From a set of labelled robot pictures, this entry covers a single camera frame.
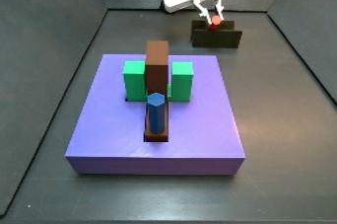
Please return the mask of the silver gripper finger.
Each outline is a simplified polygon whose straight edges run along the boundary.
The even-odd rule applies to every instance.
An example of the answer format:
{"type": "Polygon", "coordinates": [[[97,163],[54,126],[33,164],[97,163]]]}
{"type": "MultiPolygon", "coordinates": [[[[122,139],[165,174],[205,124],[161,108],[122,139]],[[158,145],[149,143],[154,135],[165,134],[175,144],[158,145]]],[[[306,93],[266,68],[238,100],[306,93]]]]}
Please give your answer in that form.
{"type": "Polygon", "coordinates": [[[206,8],[202,7],[201,5],[201,0],[193,0],[193,5],[198,9],[198,16],[209,22],[209,13],[206,8]]]}
{"type": "Polygon", "coordinates": [[[217,14],[217,16],[219,17],[219,20],[223,21],[223,16],[222,16],[222,10],[223,10],[223,6],[222,6],[222,0],[214,0],[214,12],[217,14]]]}

